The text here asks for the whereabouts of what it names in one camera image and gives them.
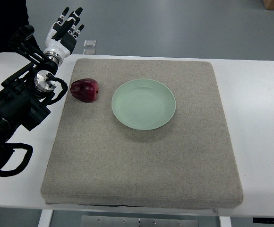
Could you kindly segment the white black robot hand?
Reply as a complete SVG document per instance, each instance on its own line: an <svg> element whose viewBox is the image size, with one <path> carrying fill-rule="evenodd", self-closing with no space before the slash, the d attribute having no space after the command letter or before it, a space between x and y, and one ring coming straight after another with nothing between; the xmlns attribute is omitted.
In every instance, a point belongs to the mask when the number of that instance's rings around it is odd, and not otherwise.
<svg viewBox="0 0 274 227"><path fill-rule="evenodd" d="M82 7L71 13L69 7L63 10L48 32L45 40L45 54L56 56L62 61L73 53L77 38L85 27L84 24L80 24L82 12Z"/></svg>

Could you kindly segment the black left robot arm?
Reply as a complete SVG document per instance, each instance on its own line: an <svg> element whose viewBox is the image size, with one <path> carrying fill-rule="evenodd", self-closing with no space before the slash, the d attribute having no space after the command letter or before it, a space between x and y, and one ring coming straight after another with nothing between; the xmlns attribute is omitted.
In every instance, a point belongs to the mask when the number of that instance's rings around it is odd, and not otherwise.
<svg viewBox="0 0 274 227"><path fill-rule="evenodd" d="M29 43L34 28L20 27L9 47L30 62L2 82L0 91L0 177L21 173L28 165L33 147L9 143L19 126L31 131L49 114L49 105L61 100L67 83L55 77L58 65Z"/></svg>

